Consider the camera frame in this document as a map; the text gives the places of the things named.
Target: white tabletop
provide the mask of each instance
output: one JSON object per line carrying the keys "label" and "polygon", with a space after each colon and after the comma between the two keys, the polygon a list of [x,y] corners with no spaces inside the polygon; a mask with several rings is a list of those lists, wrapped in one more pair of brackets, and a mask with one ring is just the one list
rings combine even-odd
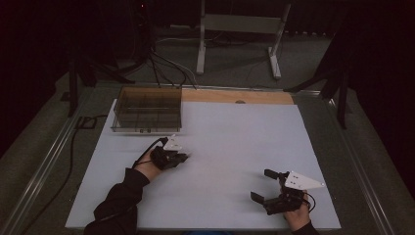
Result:
{"label": "white tabletop", "polygon": [[[113,120],[111,109],[66,227],[83,228],[93,221],[94,209],[122,181],[124,169],[159,138],[112,132]],[[251,191],[265,199],[279,195],[278,181],[263,171],[293,170],[325,183],[295,105],[183,102],[182,124],[175,139],[192,157],[145,187],[139,228],[285,229],[281,214],[267,215],[251,200]],[[328,189],[308,193],[317,201],[314,226],[340,228]]]}

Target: metal frame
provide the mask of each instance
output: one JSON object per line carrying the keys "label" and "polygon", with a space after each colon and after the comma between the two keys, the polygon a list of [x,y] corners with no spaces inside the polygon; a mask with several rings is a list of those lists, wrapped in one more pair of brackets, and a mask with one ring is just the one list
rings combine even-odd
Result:
{"label": "metal frame", "polygon": [[[214,87],[214,86],[202,86],[202,89],[220,89],[220,90],[255,90],[255,91],[281,91],[280,89],[250,89],[250,88],[232,88],[232,87]],[[38,193],[42,189],[44,182],[46,181],[50,171],[52,170],[56,160],[59,158],[62,149],[64,148],[73,127],[75,126],[77,117],[79,116],[80,111],[82,110],[83,105],[86,103],[90,96],[89,89],[84,91],[86,94],[82,93],[80,107],[75,112],[74,116],[69,118],[58,137],[56,138],[54,144],[51,146],[49,153],[45,156],[44,161],[38,170],[33,174],[29,183],[23,191],[18,203],[13,209],[8,220],[0,230],[1,235],[6,234],[17,234],[22,226],[22,223],[27,216],[34,200],[36,199]],[[292,94],[295,96],[303,97],[314,97],[319,96],[319,91],[300,91],[297,94]],[[324,101],[328,112],[330,113],[332,123],[337,128],[342,140],[343,146],[346,149],[346,154],[349,157],[349,160],[352,165],[352,170],[356,176],[356,179],[360,185],[361,191],[366,199],[368,207],[375,219],[375,222],[378,226],[378,229],[381,234],[395,234],[392,225],[384,212],[382,204],[379,200],[378,195],[376,194],[369,177],[367,176],[362,163],[355,152],[351,142],[350,137],[347,133],[340,127],[336,119],[336,104],[333,100]]]}
{"label": "metal frame", "polygon": [[246,17],[246,16],[229,16],[206,14],[205,0],[201,5],[201,38],[199,45],[198,63],[196,73],[203,74],[205,72],[205,30],[221,30],[221,31],[242,31],[257,33],[275,33],[275,42],[272,47],[268,48],[269,62],[272,68],[274,78],[281,77],[281,71],[278,67],[276,52],[281,41],[287,16],[290,12],[291,4],[284,6],[284,12],[281,18],[262,18],[262,17]]}
{"label": "metal frame", "polygon": [[74,130],[79,113],[86,101],[89,99],[92,89],[93,88],[86,87],[82,92],[78,109],[73,112],[73,116],[66,120],[57,138],[49,149],[48,154],[45,156],[36,172],[32,175],[30,181],[27,183],[25,189],[23,190],[23,194],[19,198],[11,215],[8,217],[4,226],[0,230],[1,235],[18,234],[18,232],[20,232],[21,226],[23,225],[31,206],[36,200],[37,195],[40,193],[40,190],[52,171],[55,162],[66,145],[69,136]]}

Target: black sleeve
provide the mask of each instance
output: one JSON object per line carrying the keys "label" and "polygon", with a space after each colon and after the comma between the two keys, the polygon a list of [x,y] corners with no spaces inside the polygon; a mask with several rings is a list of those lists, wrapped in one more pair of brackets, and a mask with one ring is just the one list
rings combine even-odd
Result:
{"label": "black sleeve", "polygon": [[294,235],[319,235],[317,230],[315,230],[314,226],[312,225],[311,221],[303,226],[301,229],[294,231]]}
{"label": "black sleeve", "polygon": [[135,235],[137,230],[137,207],[143,187],[149,179],[140,171],[127,168],[122,183],[116,184],[106,200],[95,210],[95,221],[84,230],[85,235]]}

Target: hand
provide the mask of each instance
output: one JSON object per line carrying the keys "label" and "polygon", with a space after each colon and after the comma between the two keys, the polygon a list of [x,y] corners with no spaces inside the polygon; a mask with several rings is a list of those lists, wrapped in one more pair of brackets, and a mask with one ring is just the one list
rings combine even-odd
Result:
{"label": "hand", "polygon": [[145,156],[143,156],[139,164],[134,167],[134,169],[143,173],[150,182],[153,181],[161,173],[161,170],[151,162],[150,154],[152,151],[153,150],[149,151]]}
{"label": "hand", "polygon": [[[304,199],[308,200],[306,192],[304,191]],[[291,231],[297,231],[311,221],[308,210],[307,203],[302,203],[298,210],[284,212],[284,217],[287,219]]]}

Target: wire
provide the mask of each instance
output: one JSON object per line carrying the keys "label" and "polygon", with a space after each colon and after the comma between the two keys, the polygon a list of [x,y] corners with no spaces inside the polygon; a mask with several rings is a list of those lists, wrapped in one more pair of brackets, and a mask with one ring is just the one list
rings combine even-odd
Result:
{"label": "wire", "polygon": [[[97,118],[104,118],[106,116],[102,115],[102,116],[95,116],[89,119],[86,119],[85,123],[91,121],[91,120],[97,120]],[[49,208],[49,206],[55,201],[56,198],[58,198],[59,194],[61,194],[62,190],[65,188],[65,186],[67,185],[70,176],[72,174],[72,170],[73,170],[73,145],[74,145],[74,139],[76,134],[79,131],[80,126],[77,124],[75,127],[75,132],[73,133],[72,138],[70,139],[70,153],[69,153],[69,171],[68,174],[64,180],[64,183],[61,185],[61,187],[58,189],[58,191],[55,193],[55,195],[49,200],[49,202],[37,213],[37,215],[34,217],[34,219],[25,227],[25,229],[22,231],[21,235],[24,235],[28,229],[37,221],[37,219]]]}
{"label": "wire", "polygon": [[137,165],[146,164],[146,163],[151,163],[151,162],[152,162],[151,160],[148,160],[148,161],[145,161],[145,162],[138,163]]}
{"label": "wire", "polygon": [[166,80],[166,81],[170,82],[170,84],[171,84],[172,86],[176,87],[176,85],[174,84],[174,82],[173,82],[172,80],[168,79],[168,78],[164,75],[164,73],[161,71],[161,69],[159,68],[159,66],[157,66],[157,65],[155,64],[155,67],[156,67],[156,71],[158,71],[158,72],[159,72],[160,76],[161,76],[164,80]]}
{"label": "wire", "polygon": [[140,158],[138,158],[138,160],[134,162],[134,164],[132,165],[131,168],[134,168],[136,165],[138,165],[139,162],[141,161],[141,159],[143,159],[143,157],[153,148],[153,146],[155,146],[159,142],[165,143],[165,142],[167,142],[167,140],[168,140],[168,138],[164,137],[164,138],[160,138],[160,139],[156,140],[155,142],[153,142],[153,144],[150,145],[149,148],[147,148],[146,151],[143,152],[143,154],[140,156]]}
{"label": "wire", "polygon": [[161,87],[161,85],[160,85],[160,81],[159,81],[159,77],[157,76],[157,71],[156,71],[156,66],[155,66],[155,62],[153,61],[153,59],[152,59],[152,57],[150,56],[149,57],[149,59],[150,59],[150,62],[152,63],[152,68],[153,68],[153,72],[155,73],[155,77],[156,77],[156,82],[157,82],[157,84],[159,85],[159,87]]}
{"label": "wire", "polygon": [[314,197],[313,196],[311,196],[310,194],[308,194],[308,193],[304,193],[304,194],[306,194],[308,197],[310,197],[311,199],[312,199],[312,201],[313,201],[313,206],[312,206],[312,208],[308,211],[308,212],[312,212],[313,210],[314,210],[314,208],[315,208],[315,199],[314,199]]}
{"label": "wire", "polygon": [[250,70],[248,71],[247,76],[245,77],[245,80],[248,80],[248,78],[251,75],[251,72],[253,71],[253,69],[261,64],[263,64],[266,61],[267,57],[263,57],[263,59],[260,62],[257,62],[255,65],[251,66]]}
{"label": "wire", "polygon": [[[183,74],[183,80],[182,80],[182,82],[180,83],[180,87],[182,87],[183,85],[184,85],[184,83],[186,82],[186,80],[189,80],[190,81],[190,83],[192,84],[192,86],[195,88],[195,89],[197,89],[197,87],[196,87],[196,84],[198,83],[197,81],[196,81],[196,78],[195,78],[195,75],[189,70],[189,69],[187,69],[186,67],[184,67],[184,66],[182,66],[182,65],[180,65],[180,64],[177,64],[177,63],[175,63],[175,62],[172,62],[171,60],[168,60],[168,59],[166,59],[166,58],[164,58],[164,57],[162,57],[162,56],[160,56],[159,54],[157,54],[156,52],[154,52],[154,51],[152,51],[152,55],[154,55],[154,56],[156,56],[156,57],[158,57],[159,59],[162,59],[163,61],[166,61],[166,62],[168,62],[168,63],[170,63],[170,64],[172,64],[172,66],[175,68],[175,69],[177,69],[178,71],[180,71],[182,74]],[[195,81],[195,83],[193,83],[193,81],[190,79],[190,77],[189,77],[189,75],[186,73],[186,71],[184,71],[183,69],[181,69],[181,68],[183,68],[183,69],[185,69],[185,70],[187,70],[187,71],[189,71],[191,74],[192,74],[192,76],[193,76],[193,79],[194,79],[194,81]]]}

